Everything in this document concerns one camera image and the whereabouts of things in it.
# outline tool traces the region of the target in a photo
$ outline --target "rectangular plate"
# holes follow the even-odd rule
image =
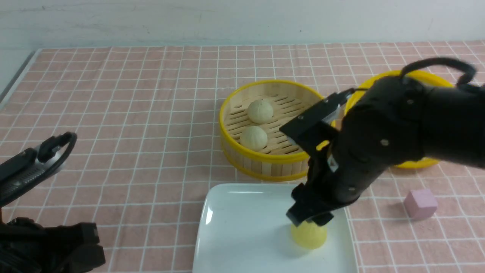
[[[334,211],[325,244],[293,242],[285,214],[295,185],[221,184],[207,194],[195,246],[193,273],[357,273],[344,209]]]

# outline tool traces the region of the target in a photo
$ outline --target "wall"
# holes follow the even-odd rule
[[[483,0],[0,0],[0,49],[485,38]]]

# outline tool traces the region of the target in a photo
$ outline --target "pink checkered tablecloth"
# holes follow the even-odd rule
[[[5,207],[3,220],[95,221],[107,258],[97,272],[191,272],[208,190],[259,182],[221,151],[217,117],[228,94],[276,77],[328,95],[433,55],[469,61],[485,81],[483,41],[40,50],[0,113],[1,160],[53,134],[79,140],[66,169]],[[439,207],[414,222],[402,200],[419,188]],[[348,208],[360,272],[485,272],[484,194],[485,171],[389,170]]]

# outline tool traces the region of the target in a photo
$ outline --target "pink cube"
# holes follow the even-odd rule
[[[431,217],[438,209],[438,202],[429,189],[412,190],[404,199],[408,215],[415,220]]]

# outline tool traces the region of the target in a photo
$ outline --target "bamboo steamer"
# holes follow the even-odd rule
[[[247,116],[248,105],[264,99],[274,110],[265,124],[253,123]],[[224,101],[219,113],[222,150],[228,161],[242,172],[266,181],[288,181],[304,177],[308,154],[288,142],[279,127],[298,116],[323,96],[308,86],[282,80],[245,85]],[[239,137],[248,126],[259,126],[268,135],[268,144],[255,152],[243,147]]]

